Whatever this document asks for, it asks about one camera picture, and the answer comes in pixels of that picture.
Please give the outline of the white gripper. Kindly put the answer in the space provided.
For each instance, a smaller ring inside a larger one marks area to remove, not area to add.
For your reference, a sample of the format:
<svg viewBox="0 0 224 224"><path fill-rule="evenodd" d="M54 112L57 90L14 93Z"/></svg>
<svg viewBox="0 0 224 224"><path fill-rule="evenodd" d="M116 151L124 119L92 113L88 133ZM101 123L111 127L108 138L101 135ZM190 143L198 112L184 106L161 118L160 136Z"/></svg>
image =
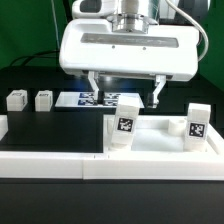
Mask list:
<svg viewBox="0 0 224 224"><path fill-rule="evenodd" d="M188 81L197 72L198 31L191 26L151 25L146 34L112 30L105 19L76 19L63 35L59 62L68 74L87 70L98 101L98 73L118 77L150 79L155 89L148 94L147 106L156 108L158 96L171 81Z"/></svg>

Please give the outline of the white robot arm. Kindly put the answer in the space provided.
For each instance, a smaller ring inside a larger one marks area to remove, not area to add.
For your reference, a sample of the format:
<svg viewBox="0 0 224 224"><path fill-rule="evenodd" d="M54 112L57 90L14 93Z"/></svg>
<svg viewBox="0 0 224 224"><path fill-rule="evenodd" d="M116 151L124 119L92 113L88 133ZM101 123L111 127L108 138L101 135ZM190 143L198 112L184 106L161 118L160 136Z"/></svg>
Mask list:
<svg viewBox="0 0 224 224"><path fill-rule="evenodd" d="M59 62L65 73L88 77L97 104L100 76L153 79L156 89L149 105L158 105L166 82L194 77L209 46L199 21L211 0L76 0L72 20L65 28Z"/></svg>

